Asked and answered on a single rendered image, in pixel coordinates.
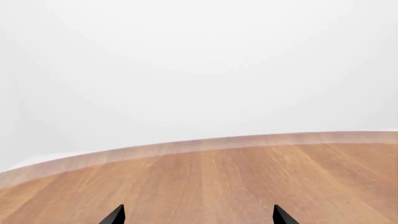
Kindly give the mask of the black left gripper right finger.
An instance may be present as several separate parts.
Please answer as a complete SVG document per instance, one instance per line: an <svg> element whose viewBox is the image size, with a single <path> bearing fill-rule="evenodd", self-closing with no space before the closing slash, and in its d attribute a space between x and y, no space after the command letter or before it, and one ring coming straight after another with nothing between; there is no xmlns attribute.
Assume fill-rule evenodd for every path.
<svg viewBox="0 0 398 224"><path fill-rule="evenodd" d="M272 220L273 224L300 224L279 205L274 205Z"/></svg>

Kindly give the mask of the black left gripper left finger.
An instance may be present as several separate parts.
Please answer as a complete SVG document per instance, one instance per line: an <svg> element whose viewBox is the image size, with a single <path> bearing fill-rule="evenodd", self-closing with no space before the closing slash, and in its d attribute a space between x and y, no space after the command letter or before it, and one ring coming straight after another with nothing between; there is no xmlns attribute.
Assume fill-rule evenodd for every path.
<svg viewBox="0 0 398 224"><path fill-rule="evenodd" d="M120 205L98 224L124 224L125 219L124 205Z"/></svg>

